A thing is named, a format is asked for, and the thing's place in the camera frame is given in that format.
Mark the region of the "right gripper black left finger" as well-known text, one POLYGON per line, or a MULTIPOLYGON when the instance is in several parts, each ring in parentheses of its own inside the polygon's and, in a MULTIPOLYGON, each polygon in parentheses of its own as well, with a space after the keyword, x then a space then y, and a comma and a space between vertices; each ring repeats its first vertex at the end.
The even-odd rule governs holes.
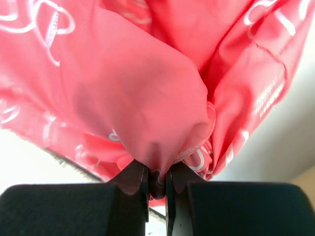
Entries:
POLYGON ((107 183, 15 185, 0 197, 3 236, 143 236, 148 168, 132 161, 107 183))

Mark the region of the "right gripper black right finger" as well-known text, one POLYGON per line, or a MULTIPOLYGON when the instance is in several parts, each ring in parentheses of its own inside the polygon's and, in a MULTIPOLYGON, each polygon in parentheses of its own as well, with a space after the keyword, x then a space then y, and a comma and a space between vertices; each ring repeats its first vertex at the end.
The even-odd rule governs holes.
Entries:
POLYGON ((184 163, 166 176, 169 236, 312 236, 304 191, 277 182, 207 182, 184 163))

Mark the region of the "pink patterned garment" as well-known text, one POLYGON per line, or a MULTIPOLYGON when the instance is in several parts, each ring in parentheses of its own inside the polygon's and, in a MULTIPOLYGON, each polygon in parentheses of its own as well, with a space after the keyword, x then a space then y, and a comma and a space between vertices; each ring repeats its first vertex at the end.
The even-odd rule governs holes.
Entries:
POLYGON ((108 181, 220 173, 290 88, 312 0, 3 0, 0 126, 108 181))

